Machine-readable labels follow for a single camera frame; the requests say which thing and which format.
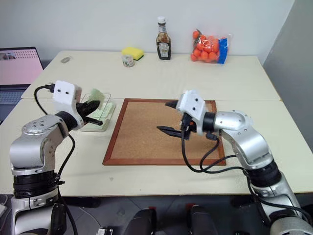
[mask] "laptop screen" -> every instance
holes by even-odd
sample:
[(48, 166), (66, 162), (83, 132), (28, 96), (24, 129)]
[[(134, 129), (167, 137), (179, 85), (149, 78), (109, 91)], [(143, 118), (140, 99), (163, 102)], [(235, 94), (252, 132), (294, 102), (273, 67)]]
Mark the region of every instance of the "laptop screen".
[(35, 47), (0, 49), (0, 85), (31, 84), (42, 71)]

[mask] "bottle label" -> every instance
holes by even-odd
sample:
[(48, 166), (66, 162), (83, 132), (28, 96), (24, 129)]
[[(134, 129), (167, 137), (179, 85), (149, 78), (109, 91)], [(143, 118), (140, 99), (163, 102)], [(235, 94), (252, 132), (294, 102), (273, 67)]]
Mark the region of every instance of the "bottle label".
[(158, 48), (160, 50), (161, 57), (168, 57), (169, 46), (167, 43), (159, 43)]
[(158, 31), (159, 31), (160, 33), (165, 33), (165, 32), (166, 32), (166, 27), (165, 27), (165, 26), (159, 26), (159, 27), (158, 27)]

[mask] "robotic arm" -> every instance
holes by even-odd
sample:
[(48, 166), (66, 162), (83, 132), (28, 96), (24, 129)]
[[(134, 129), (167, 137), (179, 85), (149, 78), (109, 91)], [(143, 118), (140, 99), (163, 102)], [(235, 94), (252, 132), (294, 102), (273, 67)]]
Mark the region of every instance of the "robotic arm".
[[(278, 170), (270, 148), (252, 127), (247, 114), (231, 112), (208, 112), (205, 101), (195, 91), (187, 91), (179, 101), (166, 104), (183, 114), (181, 120), (182, 138), (188, 139), (190, 131), (199, 135), (220, 132), (231, 143), (232, 148), (244, 168), (249, 188), (258, 206), (261, 219), (270, 226), (271, 235), (304, 234), (313, 235), (313, 228), (303, 214), (292, 208), (300, 208), (284, 174)], [(179, 137), (179, 131), (169, 127), (158, 127), (168, 135)]]
[(55, 151), (71, 130), (86, 123), (102, 125), (87, 117), (100, 101), (79, 103), (81, 88), (64, 81), (46, 85), (53, 91), (55, 115), (27, 123), (10, 148), (14, 176), (12, 235), (61, 235), (66, 231), (66, 208), (59, 202), (60, 175), (54, 172)]

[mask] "cork board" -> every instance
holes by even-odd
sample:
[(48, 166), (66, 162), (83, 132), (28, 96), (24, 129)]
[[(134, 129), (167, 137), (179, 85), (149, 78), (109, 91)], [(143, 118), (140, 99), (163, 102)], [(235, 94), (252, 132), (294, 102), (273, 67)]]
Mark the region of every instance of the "cork board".
[[(103, 165), (185, 165), (181, 154), (181, 139), (168, 136), (157, 126), (179, 130), (181, 114), (165, 106), (170, 100), (124, 100)], [(216, 112), (215, 101), (206, 101), (209, 111)], [(191, 133), (185, 141), (190, 164), (199, 165), (202, 156), (216, 144), (205, 136)], [(204, 161), (205, 165), (224, 157), (222, 141), (218, 149)]]

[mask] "laptop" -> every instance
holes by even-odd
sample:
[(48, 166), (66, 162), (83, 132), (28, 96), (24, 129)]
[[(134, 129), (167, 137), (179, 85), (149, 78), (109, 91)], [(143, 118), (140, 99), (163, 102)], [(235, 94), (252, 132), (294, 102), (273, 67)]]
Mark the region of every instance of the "laptop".
[(42, 71), (35, 47), (0, 48), (0, 124)]

